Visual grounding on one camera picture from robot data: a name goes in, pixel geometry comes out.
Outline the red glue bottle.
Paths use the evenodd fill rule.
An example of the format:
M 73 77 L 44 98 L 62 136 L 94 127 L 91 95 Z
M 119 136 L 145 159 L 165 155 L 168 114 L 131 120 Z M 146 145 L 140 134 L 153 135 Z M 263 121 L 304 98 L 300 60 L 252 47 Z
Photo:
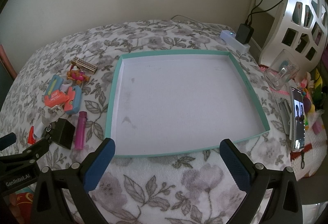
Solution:
M 33 145 L 34 143 L 36 143 L 38 140 L 41 139 L 42 128 L 43 128 L 42 125 L 31 126 L 27 139 L 28 145 Z

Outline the pink lighter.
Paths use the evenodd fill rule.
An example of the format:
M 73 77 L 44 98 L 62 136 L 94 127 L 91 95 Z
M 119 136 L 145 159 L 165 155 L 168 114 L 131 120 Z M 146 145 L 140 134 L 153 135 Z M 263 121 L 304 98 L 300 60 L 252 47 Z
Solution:
M 80 111 L 76 126 L 76 134 L 74 140 L 74 149 L 75 150 L 82 150 L 84 147 L 84 132 L 86 128 L 86 121 L 87 121 L 87 112 Z

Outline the black cube charger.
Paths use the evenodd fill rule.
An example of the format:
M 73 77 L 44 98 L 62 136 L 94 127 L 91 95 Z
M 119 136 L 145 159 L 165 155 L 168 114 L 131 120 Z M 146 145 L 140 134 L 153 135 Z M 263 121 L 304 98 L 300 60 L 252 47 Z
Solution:
M 64 118 L 51 122 L 45 127 L 42 138 L 54 142 L 62 148 L 71 149 L 75 126 Z

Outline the blue pink toy block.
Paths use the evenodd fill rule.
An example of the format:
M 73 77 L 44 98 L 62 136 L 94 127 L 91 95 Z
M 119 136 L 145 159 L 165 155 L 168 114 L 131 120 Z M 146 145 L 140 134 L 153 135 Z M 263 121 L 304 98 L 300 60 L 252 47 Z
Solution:
M 78 85 L 74 87 L 70 86 L 67 95 L 69 99 L 65 102 L 64 112 L 68 115 L 78 113 L 82 100 L 82 89 Z

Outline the blue orange toy knife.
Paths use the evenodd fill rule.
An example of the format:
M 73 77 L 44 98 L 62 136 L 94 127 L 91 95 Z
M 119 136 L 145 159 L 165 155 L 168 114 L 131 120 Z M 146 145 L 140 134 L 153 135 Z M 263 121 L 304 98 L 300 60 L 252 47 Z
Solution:
M 58 75 L 53 75 L 44 95 L 44 104 L 47 107 L 61 105 L 69 100 L 69 96 L 60 90 L 62 84 L 63 78 Z

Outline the orange pink toy figure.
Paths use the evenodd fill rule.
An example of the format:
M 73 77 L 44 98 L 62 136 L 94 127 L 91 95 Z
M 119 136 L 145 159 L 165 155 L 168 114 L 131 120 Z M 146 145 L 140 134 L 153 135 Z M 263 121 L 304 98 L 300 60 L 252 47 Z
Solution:
M 89 82 L 90 80 L 90 77 L 76 65 L 71 65 L 70 69 L 66 73 L 66 77 L 67 80 L 72 80 L 77 85 L 81 85 L 84 82 Z

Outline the white smart band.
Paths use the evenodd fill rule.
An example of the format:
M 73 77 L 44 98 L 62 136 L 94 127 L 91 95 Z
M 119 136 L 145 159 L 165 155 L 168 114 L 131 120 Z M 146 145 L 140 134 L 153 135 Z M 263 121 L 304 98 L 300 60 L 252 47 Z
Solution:
M 68 80 L 64 80 L 63 83 L 61 84 L 61 87 L 60 87 L 60 91 L 61 92 L 67 92 L 69 87 L 71 87 L 73 84 L 73 81 L 68 79 Z

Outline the crochet mat red white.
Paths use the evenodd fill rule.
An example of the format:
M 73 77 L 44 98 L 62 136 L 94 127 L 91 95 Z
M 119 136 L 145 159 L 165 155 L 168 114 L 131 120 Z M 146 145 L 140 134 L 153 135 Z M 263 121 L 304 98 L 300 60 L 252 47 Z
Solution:
M 313 176 L 327 155 L 327 133 L 323 123 L 314 124 L 314 130 L 305 131 L 305 147 L 301 152 L 291 152 L 291 166 L 297 180 Z

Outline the smartphone with lit screen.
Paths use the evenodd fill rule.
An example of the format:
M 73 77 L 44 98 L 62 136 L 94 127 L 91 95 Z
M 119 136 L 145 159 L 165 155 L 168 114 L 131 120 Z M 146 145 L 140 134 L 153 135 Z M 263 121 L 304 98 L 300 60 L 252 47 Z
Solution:
M 302 93 L 299 89 L 290 87 L 291 118 L 290 140 L 292 152 L 300 152 L 305 147 L 305 111 Z

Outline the grey phone stand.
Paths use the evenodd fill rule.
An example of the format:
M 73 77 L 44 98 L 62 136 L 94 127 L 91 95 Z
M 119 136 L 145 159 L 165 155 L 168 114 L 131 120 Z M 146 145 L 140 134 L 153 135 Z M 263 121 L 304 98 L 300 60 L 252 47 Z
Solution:
M 277 103 L 281 120 L 282 120 L 282 125 L 284 128 L 285 134 L 288 136 L 289 140 L 292 139 L 292 125 L 291 125 L 291 108 L 286 99 L 280 99 Z

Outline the floral grey white blanket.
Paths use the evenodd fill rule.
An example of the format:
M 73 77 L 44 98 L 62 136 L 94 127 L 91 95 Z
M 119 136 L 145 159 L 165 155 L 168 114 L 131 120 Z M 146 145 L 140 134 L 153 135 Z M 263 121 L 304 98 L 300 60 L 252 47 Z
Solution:
M 291 164 L 276 100 L 250 54 L 226 44 L 227 26 L 146 20 L 75 33 L 38 49 L 18 73 L 1 108 L 1 135 L 28 146 L 43 117 L 54 75 L 80 57 L 97 72 L 82 84 L 84 147 L 52 144 L 38 160 L 52 170 L 81 162 L 110 135 L 111 161 L 91 198 L 109 223 L 225 223 L 244 193 L 219 154 L 229 138 L 269 169 Z

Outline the teal shallow box tray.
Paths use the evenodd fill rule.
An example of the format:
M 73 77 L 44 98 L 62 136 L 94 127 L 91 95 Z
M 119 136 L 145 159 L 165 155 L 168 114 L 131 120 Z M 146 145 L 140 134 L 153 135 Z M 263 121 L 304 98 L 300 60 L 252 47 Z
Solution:
M 270 130 L 253 87 L 227 51 L 161 50 L 122 55 L 108 102 L 105 136 L 118 157 L 217 148 Z

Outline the colourful toys pile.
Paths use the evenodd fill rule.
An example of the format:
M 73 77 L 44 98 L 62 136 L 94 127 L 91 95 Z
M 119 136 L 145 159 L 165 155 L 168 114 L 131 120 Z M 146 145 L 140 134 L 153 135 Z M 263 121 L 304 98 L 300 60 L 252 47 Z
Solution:
M 315 68 L 312 72 L 306 72 L 299 84 L 302 92 L 305 109 L 305 127 L 311 129 L 318 135 L 324 125 L 319 118 L 325 113 L 325 103 L 327 101 L 327 84 L 323 82 L 320 70 Z

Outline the clear glass cup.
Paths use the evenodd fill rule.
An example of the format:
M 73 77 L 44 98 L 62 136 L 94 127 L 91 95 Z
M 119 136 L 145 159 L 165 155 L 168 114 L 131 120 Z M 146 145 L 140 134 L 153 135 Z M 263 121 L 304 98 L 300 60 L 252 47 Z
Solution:
M 296 76 L 299 70 L 299 67 L 291 63 L 290 60 L 284 60 L 267 68 L 264 71 L 264 76 L 271 88 L 280 90 Z

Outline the white power strip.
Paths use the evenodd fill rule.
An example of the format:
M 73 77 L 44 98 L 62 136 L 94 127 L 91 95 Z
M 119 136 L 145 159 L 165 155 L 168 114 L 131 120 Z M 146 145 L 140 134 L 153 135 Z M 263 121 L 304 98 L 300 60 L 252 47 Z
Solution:
M 242 44 L 237 41 L 236 34 L 229 30 L 221 31 L 220 38 L 224 40 L 227 44 L 229 44 L 231 47 L 233 47 L 240 54 L 246 54 L 250 49 L 249 44 Z

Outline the black wall charger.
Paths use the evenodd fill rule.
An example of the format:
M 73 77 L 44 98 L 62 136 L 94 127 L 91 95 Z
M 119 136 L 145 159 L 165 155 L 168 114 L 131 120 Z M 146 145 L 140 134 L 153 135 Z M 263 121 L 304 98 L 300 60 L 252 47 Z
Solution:
M 253 27 L 247 24 L 240 24 L 235 39 L 243 45 L 248 44 L 250 39 L 252 38 L 253 33 Z

